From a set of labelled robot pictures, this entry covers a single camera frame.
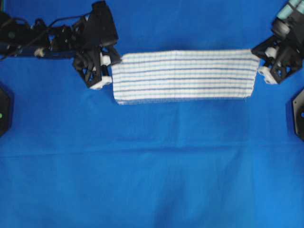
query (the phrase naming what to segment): blue tablecloth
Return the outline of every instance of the blue tablecloth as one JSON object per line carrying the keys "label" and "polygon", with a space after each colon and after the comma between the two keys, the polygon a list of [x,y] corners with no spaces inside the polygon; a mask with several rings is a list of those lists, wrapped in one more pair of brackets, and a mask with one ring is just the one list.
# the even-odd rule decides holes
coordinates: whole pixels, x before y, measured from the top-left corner
{"label": "blue tablecloth", "polygon": [[[252,48],[284,0],[109,1],[120,54]],[[46,23],[93,1],[10,0]],[[118,106],[112,87],[86,89],[71,60],[12,58],[15,94],[0,138],[0,227],[304,227],[304,143],[281,85],[257,77],[252,98]]]}

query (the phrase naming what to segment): white striped cloth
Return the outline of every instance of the white striped cloth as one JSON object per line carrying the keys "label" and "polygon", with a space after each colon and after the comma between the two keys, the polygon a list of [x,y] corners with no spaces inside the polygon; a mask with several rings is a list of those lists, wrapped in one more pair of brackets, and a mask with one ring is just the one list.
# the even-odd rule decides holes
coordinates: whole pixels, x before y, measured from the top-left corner
{"label": "white striped cloth", "polygon": [[126,54],[112,66],[120,105],[250,97],[260,59],[246,50]]}

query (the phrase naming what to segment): blue stripe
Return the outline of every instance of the blue stripe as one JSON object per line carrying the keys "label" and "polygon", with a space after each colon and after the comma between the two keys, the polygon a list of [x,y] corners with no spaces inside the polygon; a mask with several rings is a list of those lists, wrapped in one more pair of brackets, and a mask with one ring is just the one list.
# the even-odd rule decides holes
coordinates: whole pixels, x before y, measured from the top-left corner
{"label": "blue stripe", "polygon": [[235,61],[254,61],[259,62],[259,60],[253,58],[190,58],[190,59],[162,59],[162,60],[151,60],[151,61],[140,61],[140,62],[131,62],[131,63],[124,63],[122,62],[121,65],[130,65],[130,64],[145,64],[145,63],[158,63],[158,62],[165,62],[165,61],[225,61],[225,60],[235,60]]}
{"label": "blue stripe", "polygon": [[185,56],[191,56],[191,57],[193,57],[193,56],[213,56],[213,57],[214,56],[220,56],[220,57],[223,57],[223,56],[229,56],[229,57],[237,56],[238,57],[238,56],[245,56],[245,55],[253,56],[250,51],[241,52],[241,53],[234,52],[234,51],[231,51],[229,53],[222,53],[220,51],[215,51],[215,52],[211,52],[211,53],[201,53],[201,52],[196,53],[196,52],[193,52],[193,53],[188,53],[188,54],[186,54],[185,52],[184,53],[173,53],[173,51],[172,52],[163,51],[163,52],[151,52],[151,53],[149,53],[150,55],[144,55],[144,54],[145,53],[133,53],[133,54],[131,54],[132,56],[128,56],[127,58],[124,58],[124,56],[123,56],[123,59],[167,57],[167,56],[174,56],[174,57],[185,57]]}
{"label": "blue stripe", "polygon": [[183,102],[183,101],[202,101],[202,100],[220,100],[220,99],[229,99],[229,100],[243,100],[242,97],[198,97],[198,98],[146,98],[146,99],[136,99],[136,100],[116,100],[120,105],[136,105],[143,103],[161,103],[161,102]]}
{"label": "blue stripe", "polygon": [[149,72],[160,72],[160,71],[174,71],[174,70],[244,70],[256,72],[257,70],[245,69],[245,68],[180,68],[180,69],[161,69],[161,70],[144,70],[144,71],[133,71],[133,72],[119,72],[115,73],[115,75],[120,74],[140,74],[140,73],[149,73]]}
{"label": "blue stripe", "polygon": [[147,82],[147,81],[167,81],[167,80],[219,80],[219,79],[231,79],[231,80],[245,80],[245,81],[254,81],[252,78],[242,78],[242,77],[184,77],[184,78],[161,78],[161,79],[142,79],[142,80],[127,80],[127,81],[120,81],[118,83],[132,83],[132,82]]}
{"label": "blue stripe", "polygon": [[[256,64],[237,64],[237,63],[183,63],[183,64],[176,64],[179,67],[181,66],[211,66],[211,65],[230,65],[230,66],[243,66],[243,67],[257,67]],[[129,67],[123,67],[122,69],[140,69],[140,68],[149,68],[149,67],[170,67],[172,66],[172,64],[167,63],[167,64],[158,64],[158,65],[154,65],[154,66],[150,66],[150,65],[136,65],[136,66],[129,66]]]}
{"label": "blue stripe", "polygon": [[[193,82],[193,83],[149,83],[149,86],[159,86],[159,85],[207,85],[207,84],[240,84],[240,85],[247,85],[248,82]],[[131,86],[146,86],[147,84],[135,84],[135,85],[119,85],[119,87],[131,87]]]}
{"label": "blue stripe", "polygon": [[222,87],[189,87],[189,88],[151,88],[151,89],[128,89],[128,90],[115,90],[114,93],[122,93],[122,92],[139,92],[139,91],[157,91],[157,90],[206,90],[206,89],[252,89],[251,87],[229,87],[229,86],[222,86]]}
{"label": "blue stripe", "polygon": [[[170,76],[170,75],[234,75],[234,76],[245,76],[246,74],[244,73],[212,73],[212,72],[201,72],[201,73],[195,73],[195,72],[188,72],[188,73],[166,73],[165,76]],[[161,76],[158,74],[154,75],[132,75],[132,77],[156,77],[156,76]]]}
{"label": "blue stripe", "polygon": [[123,95],[123,97],[130,97],[130,96],[168,96],[168,95],[220,95],[220,94],[235,94],[235,95],[246,95],[245,92],[242,93],[236,93],[236,92],[196,92],[196,93],[155,93],[155,94],[131,94],[131,95]]}

